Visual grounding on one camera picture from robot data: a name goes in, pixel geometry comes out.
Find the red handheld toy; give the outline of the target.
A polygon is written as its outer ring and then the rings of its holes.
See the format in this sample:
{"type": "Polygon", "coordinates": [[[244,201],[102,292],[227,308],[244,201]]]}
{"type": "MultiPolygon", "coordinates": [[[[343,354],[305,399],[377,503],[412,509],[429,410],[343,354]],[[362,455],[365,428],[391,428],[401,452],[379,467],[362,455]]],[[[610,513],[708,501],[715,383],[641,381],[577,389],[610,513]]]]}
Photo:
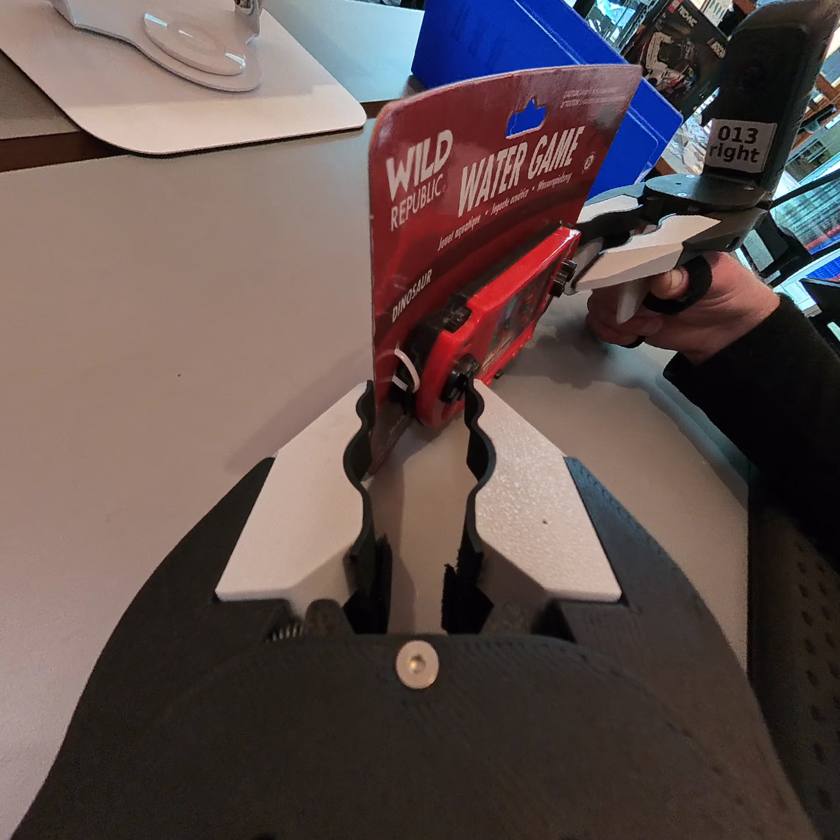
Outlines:
{"type": "Polygon", "coordinates": [[[540,68],[389,104],[369,149],[374,474],[531,339],[642,72],[540,68]]]}

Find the blue plastic bin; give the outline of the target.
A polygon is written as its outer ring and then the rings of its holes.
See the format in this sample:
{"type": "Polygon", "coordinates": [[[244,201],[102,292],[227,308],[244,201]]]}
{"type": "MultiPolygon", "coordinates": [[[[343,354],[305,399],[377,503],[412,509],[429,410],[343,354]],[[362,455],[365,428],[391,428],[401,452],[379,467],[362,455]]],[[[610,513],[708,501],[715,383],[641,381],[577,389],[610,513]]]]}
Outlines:
{"type": "Polygon", "coordinates": [[[426,88],[542,67],[581,65],[565,48],[563,1],[428,1],[412,73],[426,88]]]}
{"type": "MultiPolygon", "coordinates": [[[[565,48],[582,65],[626,64],[577,12],[566,13],[560,25],[565,48]]],[[[681,115],[646,80],[641,80],[616,137],[595,179],[590,197],[644,180],[681,125],[681,115]]]]}

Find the black perforated foam pad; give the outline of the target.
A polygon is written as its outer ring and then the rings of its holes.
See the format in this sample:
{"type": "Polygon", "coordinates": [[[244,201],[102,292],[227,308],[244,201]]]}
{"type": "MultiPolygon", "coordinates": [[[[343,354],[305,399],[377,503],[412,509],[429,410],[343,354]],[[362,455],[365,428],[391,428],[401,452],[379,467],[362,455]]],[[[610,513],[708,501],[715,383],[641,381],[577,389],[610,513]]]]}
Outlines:
{"type": "Polygon", "coordinates": [[[820,838],[839,838],[839,577],[757,481],[749,492],[749,678],[820,838]]]}

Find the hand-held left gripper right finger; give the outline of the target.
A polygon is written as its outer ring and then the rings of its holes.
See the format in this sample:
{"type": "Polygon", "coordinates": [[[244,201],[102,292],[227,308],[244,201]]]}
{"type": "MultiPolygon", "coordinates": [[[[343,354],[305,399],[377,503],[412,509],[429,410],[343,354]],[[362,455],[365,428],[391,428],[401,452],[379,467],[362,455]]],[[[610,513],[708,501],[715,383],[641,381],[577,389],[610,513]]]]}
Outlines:
{"type": "Polygon", "coordinates": [[[564,453],[479,381],[467,384],[464,420],[476,483],[457,561],[445,570],[445,631],[477,634],[505,604],[540,627],[559,602],[619,602],[564,453]]]}

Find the person's right forearm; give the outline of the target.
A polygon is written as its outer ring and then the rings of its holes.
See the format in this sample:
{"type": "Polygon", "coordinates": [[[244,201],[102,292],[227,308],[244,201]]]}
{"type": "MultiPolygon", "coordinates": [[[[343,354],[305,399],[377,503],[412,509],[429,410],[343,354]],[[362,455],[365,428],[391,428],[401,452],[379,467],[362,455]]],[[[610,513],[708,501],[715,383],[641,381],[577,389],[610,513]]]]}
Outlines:
{"type": "Polygon", "coordinates": [[[665,378],[762,472],[814,534],[838,543],[839,362],[786,296],[768,318],[665,378]]]}

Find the person's right hand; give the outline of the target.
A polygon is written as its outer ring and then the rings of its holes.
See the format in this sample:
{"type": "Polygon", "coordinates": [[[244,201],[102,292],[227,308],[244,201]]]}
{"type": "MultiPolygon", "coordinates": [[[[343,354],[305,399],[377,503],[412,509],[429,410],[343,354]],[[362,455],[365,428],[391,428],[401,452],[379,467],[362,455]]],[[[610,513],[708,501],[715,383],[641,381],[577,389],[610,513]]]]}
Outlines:
{"type": "Polygon", "coordinates": [[[682,354],[692,364],[707,361],[769,317],[780,298],[729,254],[706,253],[711,270],[707,294],[674,316],[645,308],[625,322],[616,320],[619,287],[594,290],[587,301],[586,327],[600,341],[630,346],[637,339],[682,354]]]}

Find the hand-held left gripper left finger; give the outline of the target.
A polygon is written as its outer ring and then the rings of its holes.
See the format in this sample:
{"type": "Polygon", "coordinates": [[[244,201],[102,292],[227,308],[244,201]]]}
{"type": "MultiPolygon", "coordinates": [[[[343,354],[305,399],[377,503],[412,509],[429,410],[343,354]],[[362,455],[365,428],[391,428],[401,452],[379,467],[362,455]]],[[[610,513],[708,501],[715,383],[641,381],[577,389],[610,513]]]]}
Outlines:
{"type": "Polygon", "coordinates": [[[374,423],[368,381],[276,452],[217,583],[219,600],[281,599],[299,616],[315,601],[332,600],[356,633],[386,633],[391,547],[375,537],[363,486],[374,423]]]}

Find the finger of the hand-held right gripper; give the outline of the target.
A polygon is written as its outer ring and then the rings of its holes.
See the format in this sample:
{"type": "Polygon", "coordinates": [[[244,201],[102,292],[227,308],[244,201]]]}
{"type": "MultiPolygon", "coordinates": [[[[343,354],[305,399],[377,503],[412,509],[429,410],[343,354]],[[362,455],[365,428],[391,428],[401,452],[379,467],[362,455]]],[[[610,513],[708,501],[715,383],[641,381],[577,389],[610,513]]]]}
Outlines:
{"type": "Polygon", "coordinates": [[[632,234],[621,245],[608,247],[607,236],[580,242],[574,255],[570,294],[611,287],[661,274],[676,267],[689,238],[719,224],[711,217],[665,217],[652,231],[632,234]]]}
{"type": "Polygon", "coordinates": [[[594,196],[579,214],[576,264],[590,265],[615,248],[642,250],[656,245],[659,197],[645,186],[625,186],[594,196]]]}

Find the toy car box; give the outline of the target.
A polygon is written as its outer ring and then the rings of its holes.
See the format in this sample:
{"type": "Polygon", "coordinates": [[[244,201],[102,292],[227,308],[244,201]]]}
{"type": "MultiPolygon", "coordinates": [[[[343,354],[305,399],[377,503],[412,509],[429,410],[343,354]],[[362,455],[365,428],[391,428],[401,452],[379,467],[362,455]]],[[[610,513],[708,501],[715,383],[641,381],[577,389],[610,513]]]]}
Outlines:
{"type": "Polygon", "coordinates": [[[689,1],[655,2],[623,57],[687,119],[719,87],[728,38],[689,1]]]}

